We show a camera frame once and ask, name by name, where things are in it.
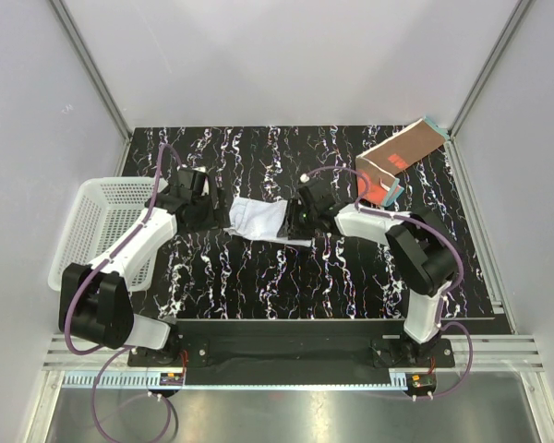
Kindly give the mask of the left aluminium corner post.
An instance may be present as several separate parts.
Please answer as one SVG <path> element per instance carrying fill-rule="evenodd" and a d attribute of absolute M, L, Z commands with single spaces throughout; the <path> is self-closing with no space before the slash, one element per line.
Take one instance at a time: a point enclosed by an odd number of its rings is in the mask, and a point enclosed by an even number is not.
<path fill-rule="evenodd" d="M 62 0 L 48 0 L 47 3 L 53 10 L 57 21 L 62 27 L 78 60 L 89 77 L 90 83 L 101 100 L 105 111 L 114 123 L 117 132 L 125 142 L 128 142 L 133 134 L 133 130 L 129 127 L 120 108 L 117 106 L 66 2 Z"/>

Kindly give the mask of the right aluminium corner post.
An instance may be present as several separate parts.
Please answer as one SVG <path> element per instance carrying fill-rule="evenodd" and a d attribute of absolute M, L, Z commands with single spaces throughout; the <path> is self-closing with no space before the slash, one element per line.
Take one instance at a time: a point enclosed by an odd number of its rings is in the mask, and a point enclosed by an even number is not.
<path fill-rule="evenodd" d="M 505 55 L 512 39 L 522 26 L 524 19 L 535 2 L 535 0 L 518 0 L 516 2 L 497 40 L 493 44 L 484 64 L 476 76 L 471 89 L 467 93 L 463 104 L 448 129 L 450 139 L 455 139 L 464 126 L 465 120 L 475 107 L 481 93 L 497 68 L 499 61 Z"/>

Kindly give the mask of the aluminium corner post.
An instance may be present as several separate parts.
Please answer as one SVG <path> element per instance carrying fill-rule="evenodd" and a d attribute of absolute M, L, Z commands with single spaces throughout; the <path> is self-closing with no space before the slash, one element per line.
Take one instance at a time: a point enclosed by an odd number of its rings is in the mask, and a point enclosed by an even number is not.
<path fill-rule="evenodd" d="M 133 134 L 133 130 L 129 127 L 120 108 L 117 106 L 66 2 L 62 0 L 48 0 L 47 3 L 53 10 L 57 21 L 62 27 L 78 60 L 89 77 L 90 83 L 101 100 L 105 111 L 114 123 L 117 132 L 125 142 L 128 142 Z"/>
<path fill-rule="evenodd" d="M 505 55 L 512 39 L 522 26 L 524 19 L 535 2 L 535 0 L 518 0 L 516 2 L 497 40 L 493 44 L 484 64 L 476 76 L 471 89 L 467 93 L 463 104 L 448 129 L 450 139 L 455 139 L 464 126 L 465 120 L 475 107 L 481 93 L 497 68 L 499 61 Z"/>

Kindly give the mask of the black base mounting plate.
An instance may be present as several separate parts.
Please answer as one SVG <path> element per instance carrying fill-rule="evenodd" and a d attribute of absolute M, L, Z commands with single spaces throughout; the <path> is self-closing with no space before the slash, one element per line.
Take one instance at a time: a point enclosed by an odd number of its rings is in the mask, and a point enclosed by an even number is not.
<path fill-rule="evenodd" d="M 453 369 L 451 342 L 413 346 L 400 320 L 180 320 L 160 351 L 131 366 L 170 373 L 189 389 L 376 389 L 395 371 Z"/>

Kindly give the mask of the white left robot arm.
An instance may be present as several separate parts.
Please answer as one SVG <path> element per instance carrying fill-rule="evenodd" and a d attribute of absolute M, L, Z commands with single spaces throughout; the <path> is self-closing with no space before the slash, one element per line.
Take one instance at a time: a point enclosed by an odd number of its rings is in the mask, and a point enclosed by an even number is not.
<path fill-rule="evenodd" d="M 91 342 L 87 353 L 102 348 L 148 350 L 160 365 L 182 352 L 175 324 L 134 312 L 129 285 L 159 248 L 177 234 L 227 227 L 225 193 L 204 168 L 181 167 L 165 187 L 153 186 L 139 218 L 103 253 L 63 271 L 58 326 L 68 350 L 83 352 L 73 340 Z"/>

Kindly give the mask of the white terry towel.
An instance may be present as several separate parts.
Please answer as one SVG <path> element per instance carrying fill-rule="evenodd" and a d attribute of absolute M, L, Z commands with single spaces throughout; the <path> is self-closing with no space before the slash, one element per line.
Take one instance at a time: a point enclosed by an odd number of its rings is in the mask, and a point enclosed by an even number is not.
<path fill-rule="evenodd" d="M 250 241 L 310 247 L 310 240 L 289 239 L 279 233 L 285 220 L 286 200 L 266 202 L 236 197 L 229 210 L 229 224 L 224 230 Z"/>

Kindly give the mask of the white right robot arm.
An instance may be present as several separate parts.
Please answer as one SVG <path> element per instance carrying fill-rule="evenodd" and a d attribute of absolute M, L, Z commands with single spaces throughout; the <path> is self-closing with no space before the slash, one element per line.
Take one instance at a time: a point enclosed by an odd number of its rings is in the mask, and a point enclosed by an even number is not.
<path fill-rule="evenodd" d="M 409 289 L 403 332 L 389 364 L 418 366 L 432 357 L 440 339 L 442 297 L 459 284 L 464 266 L 449 232 L 431 210 L 377 210 L 360 201 L 338 202 L 311 181 L 287 201 L 279 233 L 292 240 L 330 233 L 387 246 Z"/>

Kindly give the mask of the brown towel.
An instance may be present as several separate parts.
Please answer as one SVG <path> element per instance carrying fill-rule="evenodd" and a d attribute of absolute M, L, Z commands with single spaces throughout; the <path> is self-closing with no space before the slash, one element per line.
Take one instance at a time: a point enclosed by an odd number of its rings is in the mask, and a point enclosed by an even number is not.
<path fill-rule="evenodd" d="M 403 193 L 399 174 L 449 139 L 447 130 L 423 117 L 355 158 L 358 194 L 366 202 L 388 207 Z"/>

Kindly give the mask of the aluminium front rail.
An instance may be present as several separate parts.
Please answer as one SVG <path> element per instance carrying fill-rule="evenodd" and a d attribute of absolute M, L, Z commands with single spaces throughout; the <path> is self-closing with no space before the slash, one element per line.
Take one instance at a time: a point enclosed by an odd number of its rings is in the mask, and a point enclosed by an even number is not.
<path fill-rule="evenodd" d="M 473 335 L 473 371 L 521 371 L 544 370 L 536 342 L 529 335 Z M 52 337 L 44 357 L 44 370 L 90 370 L 96 371 L 115 353 L 103 350 L 88 355 L 71 353 L 61 334 Z"/>

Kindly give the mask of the white plastic basket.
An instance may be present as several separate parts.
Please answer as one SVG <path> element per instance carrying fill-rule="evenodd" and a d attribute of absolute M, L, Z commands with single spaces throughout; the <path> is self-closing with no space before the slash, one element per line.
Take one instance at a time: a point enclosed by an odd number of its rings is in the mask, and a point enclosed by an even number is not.
<path fill-rule="evenodd" d="M 142 218 L 153 185 L 151 177 L 130 176 L 90 179 L 79 187 L 49 271 L 52 290 L 61 290 L 69 264 L 90 262 Z"/>

